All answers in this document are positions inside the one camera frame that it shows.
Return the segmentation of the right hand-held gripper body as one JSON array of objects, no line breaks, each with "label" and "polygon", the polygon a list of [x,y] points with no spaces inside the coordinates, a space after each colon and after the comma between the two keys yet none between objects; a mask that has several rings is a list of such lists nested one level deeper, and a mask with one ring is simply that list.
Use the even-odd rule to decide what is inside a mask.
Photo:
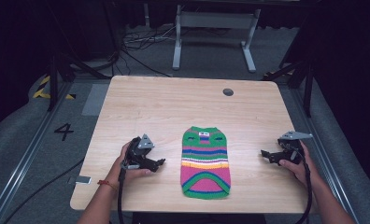
[{"label": "right hand-held gripper body", "polygon": [[302,139],[312,138],[311,133],[300,133],[297,131],[288,131],[277,140],[278,144],[283,149],[283,160],[299,164],[304,156],[304,148],[301,145]]}]

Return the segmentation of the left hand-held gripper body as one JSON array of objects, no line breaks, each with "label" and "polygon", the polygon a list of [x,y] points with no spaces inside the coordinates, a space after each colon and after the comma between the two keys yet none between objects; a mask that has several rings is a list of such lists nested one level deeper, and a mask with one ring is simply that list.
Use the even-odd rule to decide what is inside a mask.
[{"label": "left hand-held gripper body", "polygon": [[141,169],[142,164],[149,164],[147,155],[153,148],[154,144],[146,134],[134,138],[127,148],[121,167],[126,170]]}]

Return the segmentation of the striped knitted pet sweater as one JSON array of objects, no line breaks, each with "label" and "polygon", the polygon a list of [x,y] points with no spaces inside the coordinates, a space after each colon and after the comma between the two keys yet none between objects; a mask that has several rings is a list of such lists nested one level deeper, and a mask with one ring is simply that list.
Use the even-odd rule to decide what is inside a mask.
[{"label": "striped knitted pet sweater", "polygon": [[215,200],[230,194],[227,139],[222,131],[192,126],[183,134],[180,185],[190,198]]}]

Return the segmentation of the person's right hand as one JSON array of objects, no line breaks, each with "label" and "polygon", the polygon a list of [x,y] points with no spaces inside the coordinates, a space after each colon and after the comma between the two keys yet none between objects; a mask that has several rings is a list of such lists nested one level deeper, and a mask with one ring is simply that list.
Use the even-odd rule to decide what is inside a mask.
[{"label": "person's right hand", "polygon": [[[313,189],[317,189],[322,183],[323,179],[321,178],[313,160],[311,160],[308,152],[308,148],[306,145],[301,142],[301,146],[305,153],[306,164],[310,171],[310,183]],[[280,160],[279,164],[284,168],[287,168],[289,171],[293,172],[294,176],[306,187],[307,180],[306,180],[306,168],[300,162],[299,164],[292,163],[286,160]]]}]

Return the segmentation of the black metal stand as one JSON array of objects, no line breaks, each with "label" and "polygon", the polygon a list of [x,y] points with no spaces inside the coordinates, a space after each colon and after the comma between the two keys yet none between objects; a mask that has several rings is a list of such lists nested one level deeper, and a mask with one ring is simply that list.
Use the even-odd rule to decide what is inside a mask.
[{"label": "black metal stand", "polygon": [[292,76],[287,81],[287,85],[290,89],[298,89],[302,83],[304,86],[304,97],[303,97],[303,109],[306,115],[311,117],[311,93],[313,86],[313,68],[310,61],[300,61],[296,63],[289,64],[279,69],[276,72],[266,73],[262,81],[273,81],[279,77],[292,72]]},{"label": "black metal stand", "polygon": [[58,76],[61,76],[64,82],[72,82],[75,80],[75,74],[70,67],[74,64],[81,71],[86,72],[97,79],[110,79],[110,77],[103,75],[96,69],[90,67],[86,63],[75,59],[64,53],[56,53],[50,59],[50,105],[48,111],[52,111],[59,101],[58,91]]}]

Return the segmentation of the grey floor plate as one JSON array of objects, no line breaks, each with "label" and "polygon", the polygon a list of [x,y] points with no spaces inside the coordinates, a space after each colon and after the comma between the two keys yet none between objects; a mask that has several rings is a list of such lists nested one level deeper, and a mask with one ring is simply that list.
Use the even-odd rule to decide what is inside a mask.
[{"label": "grey floor plate", "polygon": [[105,101],[107,90],[107,84],[92,84],[91,91],[83,106],[81,114],[83,116],[98,116]]}]

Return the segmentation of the metal floor rail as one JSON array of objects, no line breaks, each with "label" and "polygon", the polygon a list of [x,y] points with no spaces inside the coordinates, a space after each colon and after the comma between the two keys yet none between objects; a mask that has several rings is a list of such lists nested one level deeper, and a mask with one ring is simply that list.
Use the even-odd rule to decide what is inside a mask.
[{"label": "metal floor rail", "polygon": [[356,224],[359,224],[359,220],[350,204],[349,197],[345,192],[344,185],[334,168],[334,162],[332,161],[333,157],[327,154],[327,147],[322,143],[322,135],[317,130],[316,121],[306,114],[306,110],[303,106],[304,98],[302,94],[298,90],[290,90],[290,93],[294,99],[297,110],[301,114],[300,118],[303,120],[307,131],[313,135],[311,139],[312,143],[309,143],[308,147],[313,147],[315,149],[315,157],[317,158],[329,188],[344,207],[345,211],[354,219]]},{"label": "metal floor rail", "polygon": [[19,163],[11,173],[8,182],[6,183],[3,191],[0,194],[0,221],[4,213],[7,211],[7,208],[11,203],[14,195],[16,194],[25,175],[27,174],[37,151],[40,149],[42,139],[45,136],[46,131],[51,124],[51,121],[53,120],[59,106],[64,101],[71,87],[71,83],[63,83],[61,87],[57,90],[56,98],[51,98],[55,105],[53,106],[52,110],[45,112],[44,117],[38,125],[30,144],[23,153]]}]

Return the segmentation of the white metal desk frame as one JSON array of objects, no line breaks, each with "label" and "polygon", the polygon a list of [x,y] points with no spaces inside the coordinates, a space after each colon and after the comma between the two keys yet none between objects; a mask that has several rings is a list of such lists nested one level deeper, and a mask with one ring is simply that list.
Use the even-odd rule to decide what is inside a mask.
[{"label": "white metal desk frame", "polygon": [[248,37],[245,41],[241,42],[241,49],[243,51],[248,70],[251,73],[255,73],[256,66],[251,55],[250,45],[260,18],[260,14],[261,10],[259,9],[256,9],[250,14],[189,12],[184,11],[182,9],[182,5],[178,5],[175,20],[176,42],[174,47],[172,68],[174,70],[178,70],[180,68],[182,27],[244,29],[248,30]]}]

